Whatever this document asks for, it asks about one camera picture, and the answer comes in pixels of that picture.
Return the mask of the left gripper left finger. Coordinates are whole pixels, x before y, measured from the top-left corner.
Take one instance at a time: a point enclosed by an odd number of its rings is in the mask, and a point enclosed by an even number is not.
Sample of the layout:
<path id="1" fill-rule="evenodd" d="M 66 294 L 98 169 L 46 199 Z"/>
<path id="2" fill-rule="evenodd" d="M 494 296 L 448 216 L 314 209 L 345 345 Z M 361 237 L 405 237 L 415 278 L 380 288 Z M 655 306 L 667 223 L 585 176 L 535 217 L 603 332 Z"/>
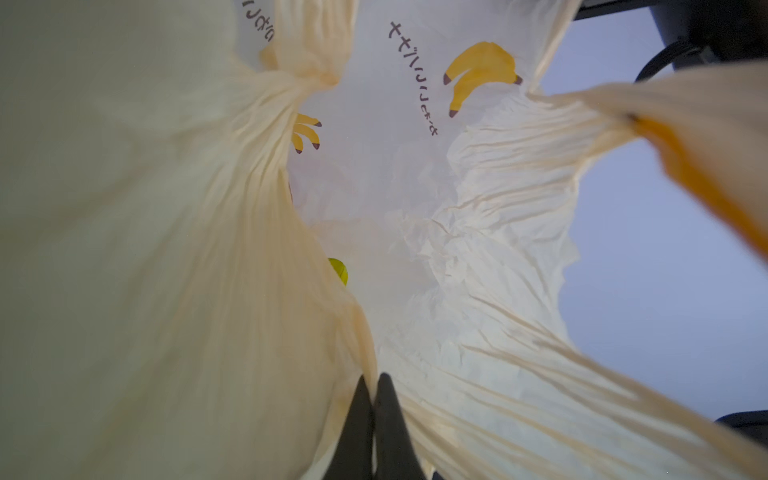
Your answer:
<path id="1" fill-rule="evenodd" d="M 358 380 L 343 429 L 323 480 L 373 480 L 375 416 L 365 379 Z"/>

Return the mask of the yellow fake lemon with leaves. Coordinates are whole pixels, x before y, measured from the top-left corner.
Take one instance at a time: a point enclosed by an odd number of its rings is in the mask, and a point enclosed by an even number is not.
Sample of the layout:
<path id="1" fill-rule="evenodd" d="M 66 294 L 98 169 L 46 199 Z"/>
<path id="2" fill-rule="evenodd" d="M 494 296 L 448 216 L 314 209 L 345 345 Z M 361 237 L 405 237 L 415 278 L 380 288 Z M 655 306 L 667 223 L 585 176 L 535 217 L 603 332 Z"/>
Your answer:
<path id="1" fill-rule="evenodd" d="M 349 279 L 349 272 L 346 265 L 341 260 L 336 258 L 329 258 L 328 261 L 332 266 L 332 268 L 334 269 L 334 271 L 336 272 L 342 284 L 346 286 L 348 284 L 348 279 Z"/>

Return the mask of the cream banana print plastic bag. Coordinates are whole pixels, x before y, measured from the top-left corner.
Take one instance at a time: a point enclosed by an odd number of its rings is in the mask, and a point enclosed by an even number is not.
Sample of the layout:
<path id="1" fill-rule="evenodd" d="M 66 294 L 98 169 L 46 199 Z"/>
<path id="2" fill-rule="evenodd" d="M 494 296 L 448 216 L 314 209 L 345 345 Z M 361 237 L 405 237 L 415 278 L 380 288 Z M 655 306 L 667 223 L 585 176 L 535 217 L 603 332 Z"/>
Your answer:
<path id="1" fill-rule="evenodd" d="M 2 477 L 320 479 L 387 373 L 425 477 L 765 478 L 558 294 L 634 139 L 766 257 L 767 64 L 545 95 L 578 7 L 3 2 Z"/>

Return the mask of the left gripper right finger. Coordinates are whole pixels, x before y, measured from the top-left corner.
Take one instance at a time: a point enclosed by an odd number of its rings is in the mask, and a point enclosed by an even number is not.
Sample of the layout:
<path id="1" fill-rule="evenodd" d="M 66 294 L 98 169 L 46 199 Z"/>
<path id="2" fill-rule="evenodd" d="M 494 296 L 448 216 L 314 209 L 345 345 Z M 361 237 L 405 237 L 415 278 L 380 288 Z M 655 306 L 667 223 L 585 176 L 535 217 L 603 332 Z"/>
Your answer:
<path id="1" fill-rule="evenodd" d="M 425 480 L 392 378 L 382 373 L 374 401 L 377 480 Z"/>

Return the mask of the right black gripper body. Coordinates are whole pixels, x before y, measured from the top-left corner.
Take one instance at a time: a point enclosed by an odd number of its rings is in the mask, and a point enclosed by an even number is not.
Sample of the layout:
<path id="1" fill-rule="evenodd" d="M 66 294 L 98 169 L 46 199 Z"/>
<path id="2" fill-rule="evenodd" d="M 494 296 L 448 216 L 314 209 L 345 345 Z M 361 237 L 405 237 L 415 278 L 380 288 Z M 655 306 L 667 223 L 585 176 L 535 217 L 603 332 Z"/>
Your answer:
<path id="1" fill-rule="evenodd" d="M 582 1 L 576 21 L 648 8 L 664 48 L 637 76 L 647 81 L 673 70 L 765 60 L 767 3 L 758 0 Z"/>

